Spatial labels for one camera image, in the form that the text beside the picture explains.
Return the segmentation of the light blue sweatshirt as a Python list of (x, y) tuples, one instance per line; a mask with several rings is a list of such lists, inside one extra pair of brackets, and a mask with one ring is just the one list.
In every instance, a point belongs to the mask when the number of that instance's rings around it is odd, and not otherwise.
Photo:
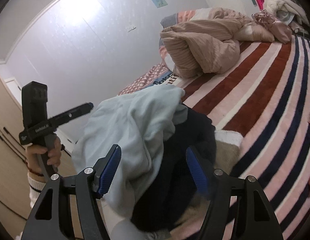
[(101, 102), (90, 116), (72, 152), (77, 172), (105, 157), (113, 144), (121, 160), (107, 194), (107, 205), (123, 220), (114, 227), (114, 239), (170, 239), (167, 228), (142, 232), (130, 219), (137, 200), (155, 180), (164, 154), (164, 141), (183, 123), (188, 108), (185, 92), (174, 85), (155, 85)]

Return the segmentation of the cream clothes pile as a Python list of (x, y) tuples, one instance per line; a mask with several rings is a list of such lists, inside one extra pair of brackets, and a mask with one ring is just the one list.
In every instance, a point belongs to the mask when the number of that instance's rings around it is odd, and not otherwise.
[(264, 0), (263, 9), (276, 15), (277, 11), (288, 11), (297, 15), (299, 24), (310, 25), (304, 9), (291, 0)]

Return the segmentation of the beige fleece garment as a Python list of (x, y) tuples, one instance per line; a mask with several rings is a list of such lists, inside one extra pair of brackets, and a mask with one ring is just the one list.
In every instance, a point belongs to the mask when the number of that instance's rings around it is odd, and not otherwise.
[(212, 160), (204, 156), (204, 150), (199, 146), (190, 146), (186, 150), (186, 163), (196, 184), (197, 193), (178, 219), (172, 233), (191, 235), (200, 229), (211, 200), (216, 194), (217, 182), (215, 178), (230, 174), (239, 160), (243, 138), (239, 132), (216, 131), (216, 155)]

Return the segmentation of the dark navy garment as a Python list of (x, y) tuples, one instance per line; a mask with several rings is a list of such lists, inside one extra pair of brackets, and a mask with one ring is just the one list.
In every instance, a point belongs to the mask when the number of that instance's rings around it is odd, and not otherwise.
[(186, 163), (186, 150), (195, 146), (211, 163), (215, 162), (215, 127), (206, 115), (188, 109), (185, 122), (175, 126), (164, 142), (159, 172), (133, 209), (131, 222), (141, 231), (171, 229), (190, 204), (196, 185)]

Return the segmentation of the striped fleece blanket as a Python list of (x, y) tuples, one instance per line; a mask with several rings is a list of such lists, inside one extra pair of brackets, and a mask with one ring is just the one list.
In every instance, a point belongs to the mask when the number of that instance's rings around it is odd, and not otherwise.
[(184, 103), (243, 136), (231, 175), (255, 176), (293, 239), (310, 215), (310, 41), (244, 42), (222, 75), (175, 78)]

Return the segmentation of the tan pink crumpled duvet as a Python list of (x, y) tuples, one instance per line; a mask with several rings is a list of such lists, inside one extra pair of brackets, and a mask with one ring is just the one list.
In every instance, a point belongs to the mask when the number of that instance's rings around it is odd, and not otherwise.
[(202, 8), (166, 17), (160, 54), (182, 78), (223, 74), (240, 58), (240, 42), (274, 42), (275, 37), (250, 17), (227, 8)]

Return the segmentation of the pink satin bag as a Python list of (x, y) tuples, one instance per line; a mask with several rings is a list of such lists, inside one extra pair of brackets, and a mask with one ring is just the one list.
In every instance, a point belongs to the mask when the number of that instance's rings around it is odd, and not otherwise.
[(265, 27), (279, 42), (287, 44), (291, 41), (291, 28), (266, 10), (253, 14), (252, 19)]

